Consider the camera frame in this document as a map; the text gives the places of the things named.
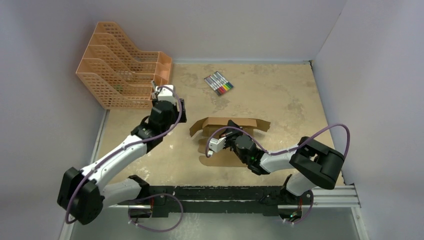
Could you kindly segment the brown cardboard box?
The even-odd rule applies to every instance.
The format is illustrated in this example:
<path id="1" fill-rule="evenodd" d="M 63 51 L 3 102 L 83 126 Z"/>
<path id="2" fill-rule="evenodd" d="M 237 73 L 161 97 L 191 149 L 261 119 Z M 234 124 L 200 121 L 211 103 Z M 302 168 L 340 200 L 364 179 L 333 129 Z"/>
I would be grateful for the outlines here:
<path id="1" fill-rule="evenodd" d="M 269 121 L 259 118 L 245 117 L 206 117 L 195 122 L 189 129 L 190 136 L 194 136 L 198 131 L 202 131 L 202 138 L 198 141 L 198 152 L 201 153 L 199 161 L 208 167 L 245 167 L 238 157 L 228 148 L 214 153 L 212 157 L 205 157 L 206 141 L 219 128 L 224 127 L 231 120 L 242 127 L 251 136 L 254 130 L 267 132 L 270 129 Z"/>

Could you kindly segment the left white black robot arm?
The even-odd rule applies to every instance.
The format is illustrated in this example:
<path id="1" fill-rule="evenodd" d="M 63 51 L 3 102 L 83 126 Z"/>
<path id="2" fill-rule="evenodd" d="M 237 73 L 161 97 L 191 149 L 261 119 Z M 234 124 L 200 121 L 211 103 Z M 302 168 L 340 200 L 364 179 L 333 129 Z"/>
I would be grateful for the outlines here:
<path id="1" fill-rule="evenodd" d="M 184 99 L 160 97 L 154 100 L 150 114 L 112 151 L 82 169 L 66 170 L 57 197 L 57 204 L 65 210 L 65 222 L 87 225 L 111 205 L 127 200 L 138 205 L 146 203 L 149 191 L 140 177 L 131 175 L 113 184 L 110 181 L 157 147 L 177 124 L 186 121 Z"/>

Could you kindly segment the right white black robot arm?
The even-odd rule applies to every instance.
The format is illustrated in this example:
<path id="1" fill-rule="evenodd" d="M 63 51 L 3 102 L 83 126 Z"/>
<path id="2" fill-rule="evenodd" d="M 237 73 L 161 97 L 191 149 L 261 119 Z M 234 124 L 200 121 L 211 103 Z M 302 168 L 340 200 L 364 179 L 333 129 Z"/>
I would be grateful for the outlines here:
<path id="1" fill-rule="evenodd" d="M 304 136 L 294 146 L 279 151 L 265 150 L 232 120 L 228 121 L 219 138 L 224 140 L 224 149 L 234 152 L 258 176 L 296 169 L 298 172 L 285 180 L 280 191 L 282 200 L 292 204 L 314 187 L 332 190 L 336 186 L 347 154 L 315 140 L 329 129 L 327 126 L 310 137 Z"/>

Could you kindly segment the orange plastic file rack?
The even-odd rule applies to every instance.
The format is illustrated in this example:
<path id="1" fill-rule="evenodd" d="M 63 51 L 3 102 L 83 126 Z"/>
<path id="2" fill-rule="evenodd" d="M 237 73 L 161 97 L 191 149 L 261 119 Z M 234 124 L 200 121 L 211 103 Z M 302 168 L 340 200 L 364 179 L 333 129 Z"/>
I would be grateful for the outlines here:
<path id="1" fill-rule="evenodd" d="M 171 82 L 173 60 L 142 51 L 113 21 L 99 21 L 76 75 L 106 110 L 150 109 L 156 86 Z"/>

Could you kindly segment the pack of coloured markers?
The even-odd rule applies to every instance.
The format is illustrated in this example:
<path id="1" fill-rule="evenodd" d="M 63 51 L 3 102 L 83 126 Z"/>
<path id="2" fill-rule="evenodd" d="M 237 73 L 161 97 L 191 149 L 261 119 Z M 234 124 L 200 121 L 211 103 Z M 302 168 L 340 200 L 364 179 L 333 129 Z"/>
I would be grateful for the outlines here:
<path id="1" fill-rule="evenodd" d="M 215 71 L 203 80 L 219 97 L 234 88 L 234 86 L 219 71 Z"/>

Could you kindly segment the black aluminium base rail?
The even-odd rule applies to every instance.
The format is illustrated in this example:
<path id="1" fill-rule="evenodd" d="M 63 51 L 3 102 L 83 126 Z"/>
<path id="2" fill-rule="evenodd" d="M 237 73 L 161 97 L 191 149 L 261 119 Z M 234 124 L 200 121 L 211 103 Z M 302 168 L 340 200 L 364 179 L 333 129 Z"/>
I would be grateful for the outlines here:
<path id="1" fill-rule="evenodd" d="M 129 208 L 136 218 L 142 211 L 154 218 L 170 213 L 261 214 L 297 221 L 312 208 L 354 208 L 360 206 L 354 186 L 336 186 L 333 190 L 315 187 L 300 197 L 288 198 L 281 186 L 149 186 L 142 197 L 126 200 L 116 207 Z"/>

